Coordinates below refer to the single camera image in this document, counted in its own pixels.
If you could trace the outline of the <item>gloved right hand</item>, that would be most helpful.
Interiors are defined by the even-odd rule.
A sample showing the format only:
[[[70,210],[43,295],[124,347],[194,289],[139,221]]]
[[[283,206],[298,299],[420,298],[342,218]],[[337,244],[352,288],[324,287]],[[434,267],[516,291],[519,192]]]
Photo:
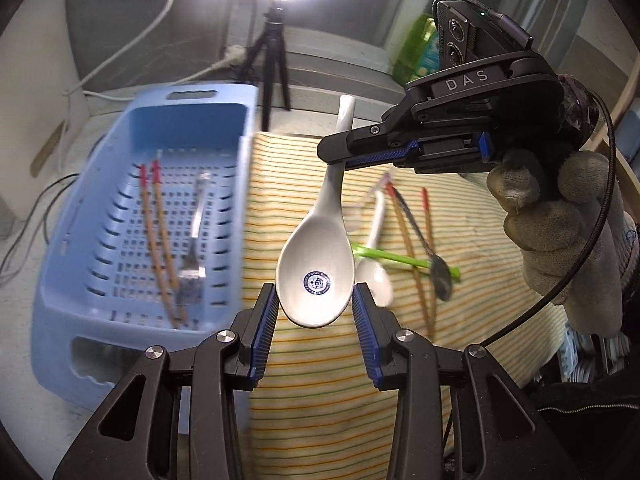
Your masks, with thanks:
[[[544,295],[570,270],[596,223],[608,180],[608,160],[580,151],[562,165],[556,183],[561,197],[546,200],[551,178],[526,151],[506,155],[488,174],[487,187],[506,211],[504,232],[521,248],[529,288]],[[578,333],[616,336],[623,326],[623,290],[639,260],[634,219],[624,211],[614,186],[608,220],[587,261],[559,295],[568,322]]]

